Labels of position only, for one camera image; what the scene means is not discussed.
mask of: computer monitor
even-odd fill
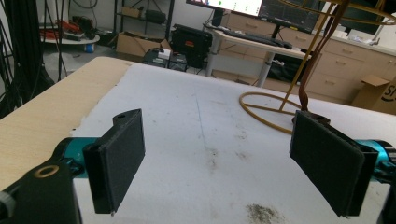
[[[220,26],[225,9],[257,17],[262,0],[186,0],[186,3],[215,9],[212,25]]]
[[[351,3],[359,4],[365,7],[375,7],[375,3],[369,2],[366,0],[352,0]],[[377,17],[374,13],[366,12],[356,8],[347,8],[346,12],[344,13],[344,17],[357,19],[357,20],[366,20],[366,21],[382,21],[382,17]],[[378,30],[378,25],[366,24],[362,22],[356,21],[348,21],[348,20],[341,20],[340,25],[346,27],[346,32],[349,34],[351,30],[357,30],[360,32],[364,32],[366,34],[375,35],[376,30]]]
[[[325,4],[319,0],[289,0],[289,2],[297,6],[304,4],[305,7],[319,11],[323,9]],[[311,34],[315,28],[319,14],[301,8],[291,7],[279,0],[264,0],[262,1],[258,16],[263,21],[269,21],[278,26]]]

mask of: shelf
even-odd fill
[[[149,2],[150,1],[155,1],[155,0],[146,0],[148,1],[148,6],[147,8],[149,8]],[[130,18],[133,20],[137,20],[137,21],[142,21],[145,23],[145,33],[147,32],[147,28],[148,28],[148,23],[153,23],[153,24],[157,24],[157,25],[165,25],[166,30],[165,30],[165,39],[169,40],[169,33],[170,33],[170,29],[171,29],[171,24],[172,24],[172,14],[173,14],[173,9],[174,9],[174,5],[175,5],[175,0],[166,0],[167,2],[169,2],[169,10],[168,10],[168,14],[167,14],[167,18],[166,18],[166,23],[163,24],[159,24],[156,22],[152,22],[152,21],[146,21],[146,20],[141,20],[139,18],[136,17],[131,17],[131,16],[127,16],[127,15],[123,15],[122,13],[119,12],[119,0],[114,0],[114,24],[113,24],[113,34],[117,33],[117,18],[118,16],[120,16],[120,32],[123,31],[123,23],[124,23],[124,18]],[[125,0],[121,1],[121,7],[125,6]]]

